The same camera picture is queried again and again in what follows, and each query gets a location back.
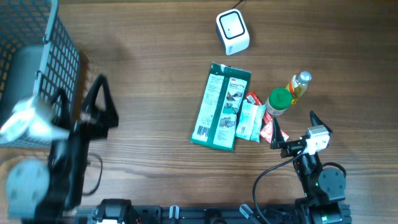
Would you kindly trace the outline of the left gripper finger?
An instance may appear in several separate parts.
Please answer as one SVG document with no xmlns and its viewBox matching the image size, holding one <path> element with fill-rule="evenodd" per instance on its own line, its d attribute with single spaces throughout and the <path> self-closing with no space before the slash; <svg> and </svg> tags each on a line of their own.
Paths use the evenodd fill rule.
<svg viewBox="0 0 398 224">
<path fill-rule="evenodd" d="M 70 129 L 71 117 L 68 109 L 68 98 L 65 90 L 58 88 L 50 99 L 50 104 L 53 106 L 57 100 L 60 100 L 60 115 L 56 115 L 52 123 L 63 129 Z"/>
<path fill-rule="evenodd" d="M 119 125 L 119 115 L 113 102 L 108 80 L 104 75 L 98 75 L 88 90 L 81 112 L 88 121 L 102 128 L 115 128 Z"/>
</svg>

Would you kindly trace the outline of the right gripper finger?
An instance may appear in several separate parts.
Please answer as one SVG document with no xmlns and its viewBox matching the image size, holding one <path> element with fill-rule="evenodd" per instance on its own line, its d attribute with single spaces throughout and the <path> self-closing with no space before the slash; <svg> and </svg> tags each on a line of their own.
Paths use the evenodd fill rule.
<svg viewBox="0 0 398 224">
<path fill-rule="evenodd" d="M 310 111 L 310 122 L 312 126 L 324 126 L 329 134 L 332 134 L 332 130 L 315 114 L 313 110 Z"/>
<path fill-rule="evenodd" d="M 280 130 L 277 118 L 272 120 L 272 137 L 271 137 L 271 149 L 279 149 L 285 143 L 282 131 Z"/>
</svg>

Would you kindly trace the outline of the red white tissue pack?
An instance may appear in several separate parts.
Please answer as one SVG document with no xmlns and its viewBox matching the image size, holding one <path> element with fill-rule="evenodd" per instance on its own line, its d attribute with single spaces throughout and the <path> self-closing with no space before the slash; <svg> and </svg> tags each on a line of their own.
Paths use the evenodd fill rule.
<svg viewBox="0 0 398 224">
<path fill-rule="evenodd" d="M 273 123 L 267 123 L 260 132 L 260 136 L 264 138 L 268 143 L 272 141 L 272 134 L 273 134 Z"/>
</svg>

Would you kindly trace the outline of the light teal wipes packet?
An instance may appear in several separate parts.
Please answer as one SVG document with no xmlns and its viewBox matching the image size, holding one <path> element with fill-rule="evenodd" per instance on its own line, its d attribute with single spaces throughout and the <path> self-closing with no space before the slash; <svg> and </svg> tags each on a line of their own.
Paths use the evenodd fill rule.
<svg viewBox="0 0 398 224">
<path fill-rule="evenodd" d="M 260 142 L 262 119 L 266 105 L 255 105 L 244 100 L 235 136 L 241 139 Z"/>
</svg>

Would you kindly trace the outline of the yellow dish soap bottle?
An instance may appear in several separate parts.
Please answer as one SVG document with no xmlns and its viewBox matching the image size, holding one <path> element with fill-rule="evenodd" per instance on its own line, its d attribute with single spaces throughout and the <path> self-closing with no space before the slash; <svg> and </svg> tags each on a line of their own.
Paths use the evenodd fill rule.
<svg viewBox="0 0 398 224">
<path fill-rule="evenodd" d="M 291 81 L 285 87 L 292 95 L 292 104 L 295 104 L 298 99 L 306 92 L 308 83 L 312 79 L 312 74 L 308 71 L 302 71 L 292 77 Z"/>
</svg>

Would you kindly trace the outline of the green lid white jar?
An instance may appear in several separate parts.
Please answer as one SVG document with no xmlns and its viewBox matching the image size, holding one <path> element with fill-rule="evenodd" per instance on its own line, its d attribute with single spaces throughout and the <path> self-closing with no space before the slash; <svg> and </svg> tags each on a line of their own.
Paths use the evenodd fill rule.
<svg viewBox="0 0 398 224">
<path fill-rule="evenodd" d="M 266 110 L 270 115 L 281 115 L 292 104 L 292 95 L 285 88 L 274 89 L 266 100 Z"/>
</svg>

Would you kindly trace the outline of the red Nescafe coffee stick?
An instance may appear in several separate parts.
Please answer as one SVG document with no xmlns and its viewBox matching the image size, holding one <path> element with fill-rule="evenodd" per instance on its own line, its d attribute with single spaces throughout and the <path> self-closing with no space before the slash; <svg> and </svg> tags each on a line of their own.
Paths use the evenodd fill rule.
<svg viewBox="0 0 398 224">
<path fill-rule="evenodd" d="M 251 91 L 246 95 L 246 99 L 248 100 L 248 102 L 254 104 L 254 105 L 258 105 L 258 106 L 263 106 L 264 104 L 262 103 L 262 101 L 260 100 L 260 98 L 258 97 L 258 95 L 256 94 L 255 91 Z M 272 122 L 272 116 L 266 111 L 264 113 L 264 117 L 263 117 L 264 123 L 268 124 Z"/>
</svg>

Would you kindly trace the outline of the green white plastic package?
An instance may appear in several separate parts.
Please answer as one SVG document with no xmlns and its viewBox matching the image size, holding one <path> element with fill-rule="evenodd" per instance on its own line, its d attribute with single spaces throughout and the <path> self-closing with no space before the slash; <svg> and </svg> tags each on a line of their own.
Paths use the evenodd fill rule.
<svg viewBox="0 0 398 224">
<path fill-rule="evenodd" d="M 190 141 L 212 149 L 233 151 L 238 115 L 251 72 L 211 64 Z"/>
</svg>

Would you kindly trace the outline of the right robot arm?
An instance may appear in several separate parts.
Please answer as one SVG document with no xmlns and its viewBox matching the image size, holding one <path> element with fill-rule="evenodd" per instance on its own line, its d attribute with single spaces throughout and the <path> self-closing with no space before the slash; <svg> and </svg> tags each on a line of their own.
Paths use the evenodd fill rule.
<svg viewBox="0 0 398 224">
<path fill-rule="evenodd" d="M 346 198 L 346 170 L 335 162 L 322 163 L 318 153 L 329 146 L 333 131 L 315 114 L 310 112 L 311 126 L 305 135 L 287 142 L 276 118 L 273 119 L 271 148 L 280 149 L 281 157 L 292 157 L 298 179 L 305 196 L 295 201 L 298 223 L 331 224 L 351 223 Z"/>
</svg>

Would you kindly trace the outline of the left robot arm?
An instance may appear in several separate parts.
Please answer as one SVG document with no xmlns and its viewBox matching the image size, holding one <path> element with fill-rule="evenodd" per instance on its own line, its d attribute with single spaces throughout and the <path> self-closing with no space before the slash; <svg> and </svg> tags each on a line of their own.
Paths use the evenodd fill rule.
<svg viewBox="0 0 398 224">
<path fill-rule="evenodd" d="M 33 95 L 18 101 L 1 126 L 1 142 L 23 137 L 50 143 L 47 162 L 24 159 L 9 172 L 5 191 L 8 214 L 23 223 L 57 223 L 64 212 L 81 204 L 98 187 L 83 190 L 91 141 L 105 139 L 119 124 L 119 116 L 104 75 L 88 91 L 81 111 L 85 121 L 71 122 L 67 97 L 57 89 L 50 101 Z"/>
</svg>

